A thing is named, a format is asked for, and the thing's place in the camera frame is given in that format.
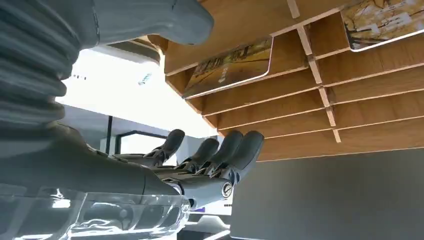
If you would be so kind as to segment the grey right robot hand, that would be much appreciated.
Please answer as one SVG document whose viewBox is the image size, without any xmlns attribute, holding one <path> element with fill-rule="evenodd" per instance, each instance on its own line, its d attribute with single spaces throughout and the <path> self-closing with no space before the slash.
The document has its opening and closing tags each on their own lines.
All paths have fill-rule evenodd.
<svg viewBox="0 0 424 240">
<path fill-rule="evenodd" d="M 256 164 L 264 136 L 232 139 L 211 175 L 171 184 L 151 169 L 90 149 L 60 124 L 56 97 L 82 50 L 157 34 L 182 45 L 205 42 L 212 15 L 196 0 L 3 0 L 0 3 L 0 181 L 83 193 L 184 194 L 199 206 L 224 196 Z"/>
</svg>

